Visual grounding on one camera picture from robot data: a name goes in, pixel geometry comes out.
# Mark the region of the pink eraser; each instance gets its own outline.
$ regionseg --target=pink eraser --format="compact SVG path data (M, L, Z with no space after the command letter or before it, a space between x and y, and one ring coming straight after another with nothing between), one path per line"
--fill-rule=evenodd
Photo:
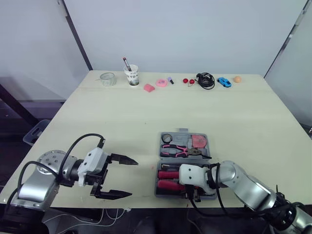
M146 84L145 86L144 86L144 90L146 90L147 92L151 92L151 91L153 91L155 89L155 87L153 87L153 86L151 86L150 84Z

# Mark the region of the pink pliers handle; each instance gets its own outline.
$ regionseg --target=pink pliers handle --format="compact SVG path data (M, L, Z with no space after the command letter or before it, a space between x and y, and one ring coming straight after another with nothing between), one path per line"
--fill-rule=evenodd
M161 152L160 156L162 157L187 157L188 155L188 148L186 146L182 146L182 145L162 145L163 149L166 148L172 148L172 149L177 149L177 150L181 150L182 152L180 153L176 153L176 154L170 154L167 152Z

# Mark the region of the purple marker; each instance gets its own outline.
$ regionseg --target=purple marker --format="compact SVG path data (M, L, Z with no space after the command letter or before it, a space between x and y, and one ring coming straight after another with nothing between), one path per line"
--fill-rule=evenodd
M168 81L169 81L171 84L174 84L174 81L171 79L171 77L168 77Z

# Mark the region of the pliers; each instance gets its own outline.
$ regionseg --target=pliers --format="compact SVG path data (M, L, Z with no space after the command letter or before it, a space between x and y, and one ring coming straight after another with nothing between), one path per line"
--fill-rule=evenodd
M202 152L198 149L195 149L195 148L188 149L186 146L182 146L182 145L162 145L162 148L163 149L172 148L172 149L181 150L182 152L176 153L176 154L160 152L161 157L187 157L188 155L201 155L202 154Z

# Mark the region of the red screwdriver handle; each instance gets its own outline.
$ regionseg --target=red screwdriver handle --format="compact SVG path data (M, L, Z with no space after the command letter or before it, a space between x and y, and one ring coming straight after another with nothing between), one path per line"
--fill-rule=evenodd
M170 180L159 180L157 183L157 187L159 187L160 189L167 189L167 190L172 190L172 191L185 190L184 185L175 183Z
M159 179L179 179L179 172L158 172Z

